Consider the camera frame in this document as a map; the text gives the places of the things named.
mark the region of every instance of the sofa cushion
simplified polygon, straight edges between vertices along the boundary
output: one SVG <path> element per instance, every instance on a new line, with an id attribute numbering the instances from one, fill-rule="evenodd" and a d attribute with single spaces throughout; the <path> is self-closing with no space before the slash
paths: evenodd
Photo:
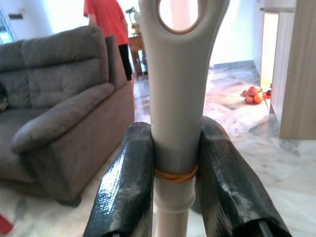
<path id="1" fill-rule="evenodd" d="M 29 120 L 46 110 L 8 109 L 0 115 L 0 178 L 22 182 L 37 180 L 27 171 L 27 165 L 20 155 L 10 150 L 10 141 L 15 133 Z"/>
<path id="2" fill-rule="evenodd" d="M 98 67 L 99 60 L 90 59 L 29 70 L 32 108 L 51 108 L 99 84 Z"/>
<path id="3" fill-rule="evenodd" d="M 0 47 L 0 72 L 25 68 L 22 57 L 22 41 L 3 44 Z"/>
<path id="4" fill-rule="evenodd" d="M 103 32 L 84 26 L 0 45 L 0 82 L 7 89 L 9 108 L 36 109 L 109 82 Z"/>
<path id="5" fill-rule="evenodd" d="M 29 80 L 26 71 L 0 74 L 0 84 L 5 88 L 9 108 L 30 108 Z"/>

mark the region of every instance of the wooden table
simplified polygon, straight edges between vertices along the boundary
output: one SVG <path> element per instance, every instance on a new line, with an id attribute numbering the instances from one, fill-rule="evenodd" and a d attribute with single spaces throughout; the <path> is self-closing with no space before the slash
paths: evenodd
<path id="1" fill-rule="evenodd" d="M 129 38 L 129 47 L 132 54 L 133 65 L 135 69 L 136 79 L 139 76 L 147 74 L 147 62 L 145 54 L 145 46 L 142 36 L 133 36 Z M 139 51 L 142 52 L 142 58 L 139 56 Z"/>

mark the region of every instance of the light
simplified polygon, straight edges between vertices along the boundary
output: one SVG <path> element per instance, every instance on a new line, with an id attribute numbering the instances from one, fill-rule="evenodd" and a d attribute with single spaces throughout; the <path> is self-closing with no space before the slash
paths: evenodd
<path id="1" fill-rule="evenodd" d="M 270 88 L 273 79 L 273 71 L 277 44 L 278 14 L 265 13 L 262 45 L 261 87 Z"/>

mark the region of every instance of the orange rubber band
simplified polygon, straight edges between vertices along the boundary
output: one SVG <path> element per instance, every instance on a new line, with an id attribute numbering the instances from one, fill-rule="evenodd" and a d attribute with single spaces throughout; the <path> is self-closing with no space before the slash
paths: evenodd
<path id="1" fill-rule="evenodd" d="M 174 183 L 184 183 L 191 180 L 198 172 L 198 165 L 195 166 L 194 170 L 190 174 L 178 175 L 178 174 L 167 174 L 155 168 L 155 175 L 159 178 L 166 179 Z"/>

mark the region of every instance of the fruit pile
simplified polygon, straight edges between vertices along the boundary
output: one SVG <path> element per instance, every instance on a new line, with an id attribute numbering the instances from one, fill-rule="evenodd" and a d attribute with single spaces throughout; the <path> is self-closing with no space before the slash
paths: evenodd
<path id="1" fill-rule="evenodd" d="M 260 104 L 263 100 L 263 93 L 260 87 L 252 86 L 248 90 L 244 90 L 242 96 L 245 96 L 245 101 L 249 104 Z"/>

